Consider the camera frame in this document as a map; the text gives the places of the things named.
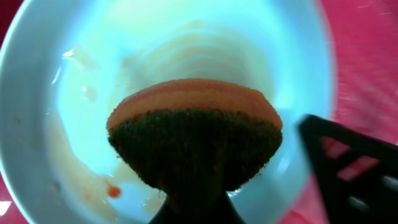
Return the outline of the orange green scrub sponge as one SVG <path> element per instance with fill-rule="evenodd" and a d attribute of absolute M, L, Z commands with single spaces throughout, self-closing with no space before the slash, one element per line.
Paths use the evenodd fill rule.
<path fill-rule="evenodd" d="M 121 159 L 170 197 L 239 189 L 276 153 L 282 127 L 261 92 L 192 78 L 138 91 L 106 122 L 108 141 Z"/>

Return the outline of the red plastic tray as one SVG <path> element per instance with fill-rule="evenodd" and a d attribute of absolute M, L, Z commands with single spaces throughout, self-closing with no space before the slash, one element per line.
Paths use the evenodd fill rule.
<path fill-rule="evenodd" d="M 333 119 L 397 143 L 397 0 L 322 0 L 338 71 Z"/>

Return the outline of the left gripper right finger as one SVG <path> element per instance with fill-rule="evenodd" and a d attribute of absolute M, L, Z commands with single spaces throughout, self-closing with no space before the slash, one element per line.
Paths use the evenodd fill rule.
<path fill-rule="evenodd" d="M 214 221 L 217 224 L 244 224 L 228 194 L 222 193 L 214 210 Z"/>

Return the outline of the white plate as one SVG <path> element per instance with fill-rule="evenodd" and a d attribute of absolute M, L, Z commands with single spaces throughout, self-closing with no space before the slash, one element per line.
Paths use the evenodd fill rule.
<path fill-rule="evenodd" d="M 211 78 L 261 91 L 284 141 L 229 196 L 274 223 L 310 175 L 297 126 L 328 118 L 335 69 L 317 1 L 24 1 L 1 48 L 1 174 L 29 223 L 147 223 L 165 195 L 108 144 L 106 120 L 156 83 Z"/>

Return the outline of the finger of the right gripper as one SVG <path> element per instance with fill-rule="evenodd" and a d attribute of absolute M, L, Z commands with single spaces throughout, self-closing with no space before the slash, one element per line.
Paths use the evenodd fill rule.
<path fill-rule="evenodd" d="M 308 115 L 298 127 L 330 223 L 397 223 L 397 146 Z"/>

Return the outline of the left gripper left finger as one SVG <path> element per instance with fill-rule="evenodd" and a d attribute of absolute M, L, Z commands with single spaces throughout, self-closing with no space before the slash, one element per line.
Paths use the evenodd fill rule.
<path fill-rule="evenodd" d="M 155 214 L 155 216 L 150 220 L 149 224 L 183 224 L 185 221 L 184 216 L 178 214 L 166 199 L 162 204 L 160 210 Z"/>

